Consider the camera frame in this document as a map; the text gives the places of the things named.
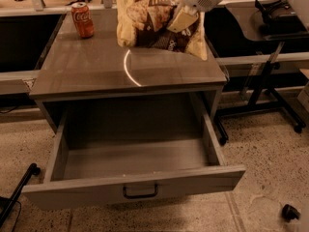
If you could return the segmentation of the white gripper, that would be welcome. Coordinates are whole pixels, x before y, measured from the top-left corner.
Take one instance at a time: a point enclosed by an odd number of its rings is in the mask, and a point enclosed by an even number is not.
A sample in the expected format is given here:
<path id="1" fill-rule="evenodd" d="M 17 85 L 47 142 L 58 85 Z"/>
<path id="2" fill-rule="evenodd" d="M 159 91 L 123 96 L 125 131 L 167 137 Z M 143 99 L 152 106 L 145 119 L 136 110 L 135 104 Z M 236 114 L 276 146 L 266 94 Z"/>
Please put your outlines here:
<path id="1" fill-rule="evenodd" d="M 178 7 L 172 12 L 167 29 L 179 33 L 195 23 L 199 18 L 198 12 L 208 12 L 222 0 L 180 0 Z"/>

